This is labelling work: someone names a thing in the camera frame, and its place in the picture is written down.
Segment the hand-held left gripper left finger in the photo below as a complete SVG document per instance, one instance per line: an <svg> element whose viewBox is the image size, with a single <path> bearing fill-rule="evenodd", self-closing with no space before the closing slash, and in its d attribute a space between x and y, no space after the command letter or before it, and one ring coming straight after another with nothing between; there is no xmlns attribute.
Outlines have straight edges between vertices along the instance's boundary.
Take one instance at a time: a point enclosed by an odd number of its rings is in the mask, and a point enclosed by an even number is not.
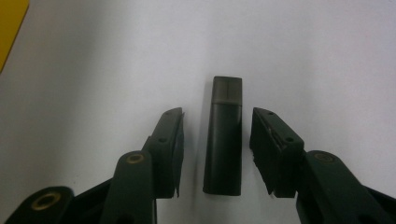
<svg viewBox="0 0 396 224"><path fill-rule="evenodd" d="M165 111L143 148L120 157L100 224L157 224L156 201L179 194L183 118L180 107Z"/></svg>

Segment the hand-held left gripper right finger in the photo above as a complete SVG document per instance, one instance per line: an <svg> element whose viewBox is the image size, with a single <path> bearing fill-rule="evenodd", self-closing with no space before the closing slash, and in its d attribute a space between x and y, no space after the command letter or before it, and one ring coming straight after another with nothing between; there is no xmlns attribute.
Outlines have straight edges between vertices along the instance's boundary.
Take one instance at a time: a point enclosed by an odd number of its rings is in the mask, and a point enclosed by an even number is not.
<svg viewBox="0 0 396 224"><path fill-rule="evenodd" d="M267 191L296 198L302 224L396 224L396 199L363 186L332 153L305 151L276 113L253 109L249 147Z"/></svg>

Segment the black usb stick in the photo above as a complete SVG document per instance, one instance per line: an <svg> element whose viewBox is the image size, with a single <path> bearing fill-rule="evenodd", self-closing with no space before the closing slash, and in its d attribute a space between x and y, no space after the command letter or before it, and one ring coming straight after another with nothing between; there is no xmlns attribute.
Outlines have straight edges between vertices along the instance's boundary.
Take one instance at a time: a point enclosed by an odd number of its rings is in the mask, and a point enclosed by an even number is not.
<svg viewBox="0 0 396 224"><path fill-rule="evenodd" d="M203 192L239 196L242 178L242 79L214 77Z"/></svg>

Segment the yellow black drawer organizer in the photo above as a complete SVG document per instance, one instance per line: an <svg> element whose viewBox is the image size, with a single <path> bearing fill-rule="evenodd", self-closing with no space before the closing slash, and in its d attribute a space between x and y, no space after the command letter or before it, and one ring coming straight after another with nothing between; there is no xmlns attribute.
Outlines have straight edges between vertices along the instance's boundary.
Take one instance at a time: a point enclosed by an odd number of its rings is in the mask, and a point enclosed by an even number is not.
<svg viewBox="0 0 396 224"><path fill-rule="evenodd" d="M23 23L30 0L0 0L0 73Z"/></svg>

